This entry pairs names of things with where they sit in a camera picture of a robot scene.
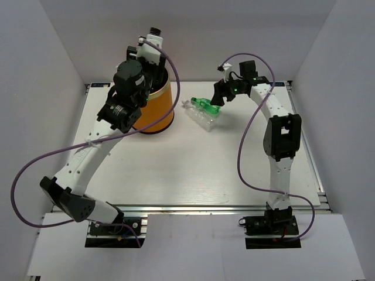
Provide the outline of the green plastic bottle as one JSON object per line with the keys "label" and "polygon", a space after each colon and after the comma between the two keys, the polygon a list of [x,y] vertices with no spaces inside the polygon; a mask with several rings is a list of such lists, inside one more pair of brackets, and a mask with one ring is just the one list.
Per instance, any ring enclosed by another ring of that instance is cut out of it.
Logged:
{"label": "green plastic bottle", "polygon": [[207,114],[218,115],[220,113],[221,107],[212,105],[209,99],[192,97],[190,101],[196,108],[203,110]]}

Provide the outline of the clear unlabelled plastic bottle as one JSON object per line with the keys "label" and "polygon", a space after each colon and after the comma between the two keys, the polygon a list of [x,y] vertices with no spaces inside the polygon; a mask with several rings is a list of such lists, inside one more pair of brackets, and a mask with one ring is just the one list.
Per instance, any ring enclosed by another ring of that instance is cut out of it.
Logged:
{"label": "clear unlabelled plastic bottle", "polygon": [[197,106],[194,102],[190,100],[182,101],[182,108],[185,114],[196,124],[198,124],[202,129],[210,132],[215,123],[216,117],[210,115],[202,107]]}

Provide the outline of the clear bottle black label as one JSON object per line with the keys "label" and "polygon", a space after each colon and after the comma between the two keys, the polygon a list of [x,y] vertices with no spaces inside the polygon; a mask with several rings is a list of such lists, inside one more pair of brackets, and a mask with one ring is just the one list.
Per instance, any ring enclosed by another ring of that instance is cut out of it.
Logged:
{"label": "clear bottle black label", "polygon": [[149,33],[153,36],[160,36],[161,35],[161,30],[155,27],[151,27],[149,30]]}

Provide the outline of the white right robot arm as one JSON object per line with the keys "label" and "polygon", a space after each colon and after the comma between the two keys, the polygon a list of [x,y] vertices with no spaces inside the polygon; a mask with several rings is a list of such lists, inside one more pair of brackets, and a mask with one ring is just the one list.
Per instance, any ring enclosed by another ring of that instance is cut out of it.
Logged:
{"label": "white right robot arm", "polygon": [[302,119],[284,108],[273,93],[274,85],[266,77],[259,76],[254,60],[240,63],[240,75],[232,77],[232,65],[218,66],[223,78],[214,84],[210,104],[222,107],[224,103],[245,94],[262,112],[267,127],[263,149],[270,163],[270,195],[267,207],[284,211],[290,206],[289,185],[292,162],[300,148]]}

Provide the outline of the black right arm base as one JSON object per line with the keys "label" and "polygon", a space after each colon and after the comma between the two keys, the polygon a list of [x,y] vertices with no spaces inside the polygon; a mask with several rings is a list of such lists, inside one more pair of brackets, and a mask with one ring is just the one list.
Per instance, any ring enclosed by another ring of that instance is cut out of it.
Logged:
{"label": "black right arm base", "polygon": [[245,232],[245,245],[248,250],[266,249],[299,249],[301,240],[295,216],[289,222],[271,227],[266,224],[264,216],[249,216],[240,218],[238,225]]}

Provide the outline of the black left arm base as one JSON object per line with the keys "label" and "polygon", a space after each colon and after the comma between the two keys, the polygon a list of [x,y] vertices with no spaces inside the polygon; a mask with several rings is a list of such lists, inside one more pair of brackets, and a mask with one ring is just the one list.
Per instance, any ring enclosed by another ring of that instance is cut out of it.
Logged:
{"label": "black left arm base", "polygon": [[125,216],[119,226],[104,226],[90,221],[86,248],[139,249],[146,237],[147,215]]}

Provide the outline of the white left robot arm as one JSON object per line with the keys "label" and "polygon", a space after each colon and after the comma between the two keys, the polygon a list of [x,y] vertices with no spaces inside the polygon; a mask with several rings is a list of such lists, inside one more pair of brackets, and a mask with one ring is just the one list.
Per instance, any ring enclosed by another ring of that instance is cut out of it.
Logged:
{"label": "white left robot arm", "polygon": [[119,136],[129,132],[141,117],[154,86],[163,81],[165,58],[153,47],[128,47],[127,59],[117,68],[103,107],[97,114],[88,144],[78,149],[52,178],[44,177],[40,186],[55,205],[75,222],[102,222],[112,234],[124,226],[124,215],[108,202],[86,194],[88,184]]}

